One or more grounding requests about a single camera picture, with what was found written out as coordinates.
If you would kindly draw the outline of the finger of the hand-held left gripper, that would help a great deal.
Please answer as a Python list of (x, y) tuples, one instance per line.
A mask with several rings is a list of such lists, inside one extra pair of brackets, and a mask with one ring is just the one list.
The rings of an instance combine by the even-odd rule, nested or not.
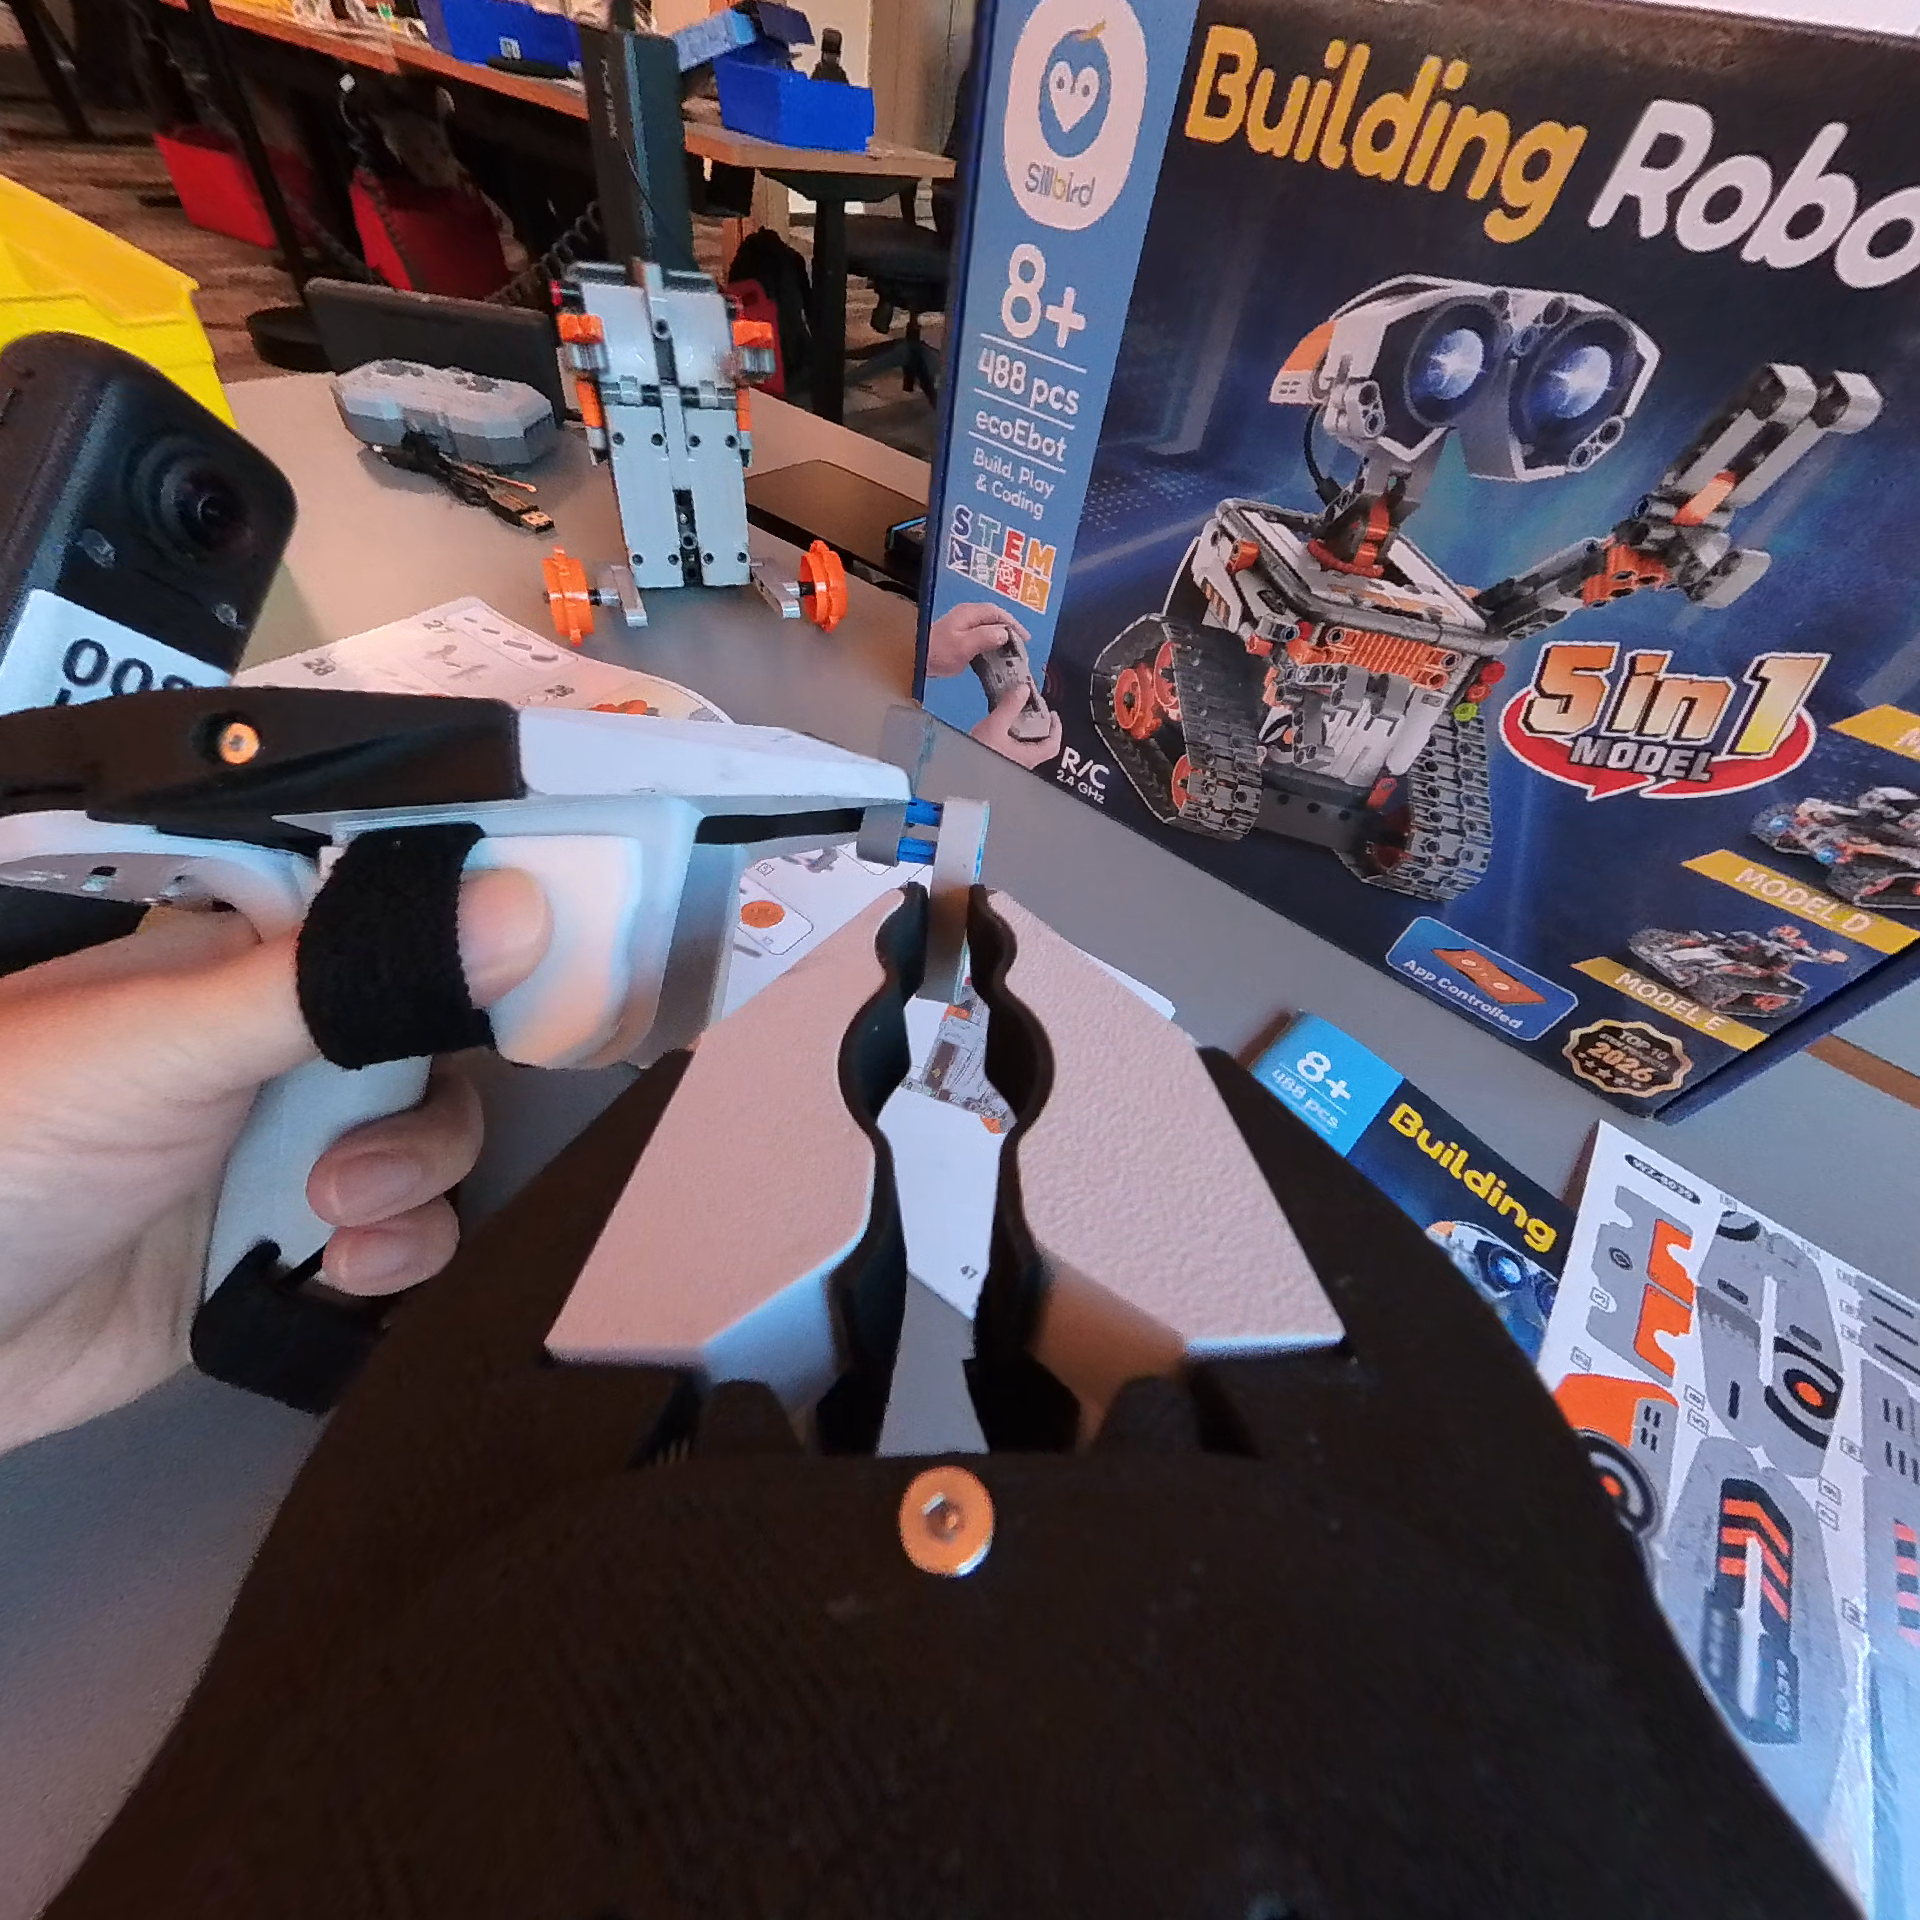
[(523, 709), (516, 738), (516, 831), (636, 836), (688, 810), (708, 845), (834, 844), (910, 801), (896, 764), (783, 726)]

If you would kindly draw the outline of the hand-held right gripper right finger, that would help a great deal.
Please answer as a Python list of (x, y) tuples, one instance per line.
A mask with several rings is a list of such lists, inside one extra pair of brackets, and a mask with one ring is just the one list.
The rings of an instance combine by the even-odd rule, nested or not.
[(1136, 1378), (1337, 1345), (1187, 1033), (1009, 894), (975, 889), (967, 938), (1014, 1113), (967, 1363), (988, 1444), (1071, 1452)]

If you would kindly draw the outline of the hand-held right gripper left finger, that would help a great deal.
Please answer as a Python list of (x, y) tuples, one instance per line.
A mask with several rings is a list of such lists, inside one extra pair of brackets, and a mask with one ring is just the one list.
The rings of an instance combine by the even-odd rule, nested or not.
[(894, 1157), (922, 889), (878, 898), (707, 1031), (547, 1332), (556, 1359), (769, 1385), (874, 1452), (906, 1317)]

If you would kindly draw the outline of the dark grey technic beam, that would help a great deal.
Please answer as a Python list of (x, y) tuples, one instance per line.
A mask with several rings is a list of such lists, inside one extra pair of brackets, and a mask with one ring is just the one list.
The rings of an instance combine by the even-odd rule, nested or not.
[(880, 868), (931, 863), (938, 853), (944, 805), (922, 796), (922, 775), (934, 747), (934, 718), (918, 705), (886, 714), (880, 756), (908, 778), (908, 797), (868, 806), (855, 842), (855, 857)]

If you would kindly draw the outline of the light grey technic beam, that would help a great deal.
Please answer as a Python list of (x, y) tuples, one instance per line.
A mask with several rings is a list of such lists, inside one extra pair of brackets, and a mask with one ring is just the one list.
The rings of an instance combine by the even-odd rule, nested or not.
[(982, 801), (912, 801), (899, 836), (899, 861), (919, 863), (929, 889), (929, 941), (919, 997), (948, 1004), (969, 959), (969, 905), (988, 844), (990, 806)]

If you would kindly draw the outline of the grey desk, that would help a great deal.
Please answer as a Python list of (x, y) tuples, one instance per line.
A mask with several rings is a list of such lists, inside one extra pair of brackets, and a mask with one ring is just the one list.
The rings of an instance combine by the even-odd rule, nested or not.
[[(244, 381), (232, 410), (299, 500), (251, 663), (465, 594), (538, 621), (531, 539), (410, 476), (374, 474), (322, 378)], [(912, 679), (915, 610), (860, 588), (841, 630), (820, 637), (752, 594), (715, 594), (602, 649), (739, 723), (875, 753)], [(1611, 1121), (1915, 1295), (1915, 1109), (1899, 1098), (1801, 1051), (1689, 1121), (1610, 1111), (948, 726), (936, 726), (926, 783), (990, 803), (988, 882), (1170, 997), (1201, 1042), (1251, 1058), (1290, 1013), (1318, 1013), (1543, 1186), (1568, 1188), (1594, 1124)], [(180, 1373), (4, 1458), (4, 1915), (51, 1899), (154, 1756), (316, 1434)]]

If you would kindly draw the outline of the person's left hand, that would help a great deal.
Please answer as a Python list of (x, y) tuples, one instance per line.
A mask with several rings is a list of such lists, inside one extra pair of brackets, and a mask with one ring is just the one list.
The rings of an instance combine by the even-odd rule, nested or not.
[[(465, 882), (459, 949), (487, 1006), (542, 958), (552, 916), (521, 871)], [(2, 1452), (127, 1406), (186, 1365), (214, 1205), (262, 1083), (314, 1057), (295, 938), (158, 908), (119, 941), (2, 983)], [(344, 1135), (306, 1177), (351, 1294), (430, 1279), (459, 1239), (448, 1199), (482, 1116), (463, 1067)]]

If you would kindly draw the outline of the open instruction booklet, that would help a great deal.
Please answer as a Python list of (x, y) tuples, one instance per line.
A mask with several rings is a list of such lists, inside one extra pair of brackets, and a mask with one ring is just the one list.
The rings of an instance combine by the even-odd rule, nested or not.
[[(702, 692), (638, 667), (599, 663), (466, 597), (306, 653), (255, 666), (256, 686), (495, 697), (516, 706), (630, 709), (680, 723), (724, 723)], [(759, 857), (736, 887), (724, 1013), (815, 953), (855, 911), (922, 863), (882, 867), (854, 844)], [(953, 1309), (972, 1313), (985, 1278), (1001, 1135), (1014, 1116), (985, 1073), (988, 1011), (963, 987), (942, 1011), (906, 1014), (910, 1075), (882, 1111), (896, 1153), (910, 1274)]]

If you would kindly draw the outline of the blue robot kit manual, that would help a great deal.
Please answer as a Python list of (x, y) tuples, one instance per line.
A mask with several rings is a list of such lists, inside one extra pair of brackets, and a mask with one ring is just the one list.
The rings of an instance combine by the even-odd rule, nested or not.
[(1297, 1018), (1252, 1075), (1426, 1231), (1526, 1356), (1542, 1356), (1576, 1227), (1567, 1203), (1318, 1014)]

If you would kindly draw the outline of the blue robot kit box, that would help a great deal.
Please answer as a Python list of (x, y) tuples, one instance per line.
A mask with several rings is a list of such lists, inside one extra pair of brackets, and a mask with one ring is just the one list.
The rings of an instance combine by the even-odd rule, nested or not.
[(984, 4), (931, 666), (1136, 958), (1642, 1113), (1915, 977), (1915, 14)]

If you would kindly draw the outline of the grey orange toy robot model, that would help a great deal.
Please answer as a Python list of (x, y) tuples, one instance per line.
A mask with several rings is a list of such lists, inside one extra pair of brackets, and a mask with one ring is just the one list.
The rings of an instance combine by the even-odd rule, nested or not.
[(617, 563), (585, 567), (562, 548), (545, 559), (561, 636), (583, 642), (598, 607), (646, 626), (648, 590), (735, 585), (755, 585), (783, 617), (836, 626), (848, 580), (827, 543), (807, 548), (795, 580), (750, 553), (750, 386), (777, 370), (776, 325), (742, 319), (702, 273), (583, 261), (568, 273), (558, 330), (623, 530)]

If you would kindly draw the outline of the grey remote controller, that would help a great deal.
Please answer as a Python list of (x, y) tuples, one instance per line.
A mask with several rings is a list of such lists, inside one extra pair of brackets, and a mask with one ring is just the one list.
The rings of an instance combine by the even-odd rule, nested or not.
[(330, 391), (374, 447), (422, 435), (448, 458), (504, 468), (536, 465), (561, 442), (547, 395), (516, 379), (387, 357), (334, 374)]

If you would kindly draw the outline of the black tablet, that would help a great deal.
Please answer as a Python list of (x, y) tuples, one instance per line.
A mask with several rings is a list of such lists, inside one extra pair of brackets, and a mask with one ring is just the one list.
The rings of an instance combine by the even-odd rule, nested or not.
[(404, 293), (347, 278), (311, 278), (306, 311), (334, 372), (393, 358), (515, 379), (568, 415), (553, 322), (531, 309)]

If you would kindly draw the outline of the red storage bin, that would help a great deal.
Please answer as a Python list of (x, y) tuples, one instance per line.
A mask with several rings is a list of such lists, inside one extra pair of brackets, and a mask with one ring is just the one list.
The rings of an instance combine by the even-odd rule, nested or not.
[[(163, 129), (155, 131), (154, 147), (194, 226), (262, 250), (276, 247), (271, 213), (233, 135), (201, 125)], [(271, 163), (289, 213), (306, 238), (316, 226), (314, 177), (294, 150), (271, 149)]]
[(497, 215), (466, 182), (353, 172), (351, 203), (369, 268), (390, 286), (487, 299), (511, 281)]

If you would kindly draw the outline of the black office chair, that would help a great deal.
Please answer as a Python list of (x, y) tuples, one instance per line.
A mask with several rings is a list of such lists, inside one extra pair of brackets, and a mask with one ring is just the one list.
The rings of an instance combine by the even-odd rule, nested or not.
[(904, 388), (929, 405), (939, 398), (939, 361), (922, 335), (922, 319), (946, 311), (951, 245), (915, 220), (862, 213), (848, 220), (848, 274), (875, 293), (872, 326), (880, 346), (848, 348), (848, 386), (872, 385), (899, 367)]

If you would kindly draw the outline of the yellow plastic bin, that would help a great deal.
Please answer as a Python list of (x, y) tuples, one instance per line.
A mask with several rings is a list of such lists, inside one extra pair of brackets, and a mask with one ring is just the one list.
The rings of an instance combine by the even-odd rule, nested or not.
[(47, 330), (118, 346), (232, 422), (198, 287), (128, 239), (2, 178), (2, 346)]

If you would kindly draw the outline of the black upright router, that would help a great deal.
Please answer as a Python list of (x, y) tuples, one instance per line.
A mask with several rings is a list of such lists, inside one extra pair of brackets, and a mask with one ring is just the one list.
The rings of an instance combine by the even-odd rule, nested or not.
[(672, 39), (578, 27), (592, 170), (608, 257), (698, 273), (688, 205), (681, 66)]

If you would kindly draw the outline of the long wooden workbench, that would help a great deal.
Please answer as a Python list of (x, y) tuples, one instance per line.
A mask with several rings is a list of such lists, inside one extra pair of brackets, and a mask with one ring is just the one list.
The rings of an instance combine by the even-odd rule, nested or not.
[[(311, 27), (291, 14), (255, 4), (215, 4), (215, 18), (225, 25), (251, 33), (258, 39), (281, 42), (318, 58), (364, 66), (385, 78), (435, 78), (463, 83), (470, 89), (516, 100), (545, 113), (558, 113), (577, 124), (588, 119), (585, 89), (578, 83), (528, 81), (500, 74), (484, 63), (470, 63), (438, 47), (399, 36), (393, 33), (340, 33)], [(788, 149), (769, 139), (735, 133), (705, 119), (683, 122), (688, 153), (708, 159), (750, 164), (763, 173), (810, 173), (854, 178), (841, 187), (846, 198), (875, 198), (882, 195), (878, 181), (948, 181), (953, 159), (936, 150), (918, 150), (896, 141), (874, 139), (867, 150), (812, 150)]]

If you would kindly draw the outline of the orange white booklet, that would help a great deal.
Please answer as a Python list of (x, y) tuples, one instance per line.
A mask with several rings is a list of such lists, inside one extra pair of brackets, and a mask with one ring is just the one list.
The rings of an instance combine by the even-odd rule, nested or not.
[(1602, 1124), (1539, 1366), (1744, 1753), (1919, 1915), (1915, 1302)]

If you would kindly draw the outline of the blue storage bin with lid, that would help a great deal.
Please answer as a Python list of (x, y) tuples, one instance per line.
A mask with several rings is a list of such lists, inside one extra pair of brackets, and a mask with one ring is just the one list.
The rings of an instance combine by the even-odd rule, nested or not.
[(810, 18), (788, 4), (744, 3), (672, 33), (680, 71), (708, 66), (723, 125), (788, 149), (864, 153), (875, 133), (868, 87), (848, 81), (830, 30), (812, 74), (798, 50), (815, 43)]

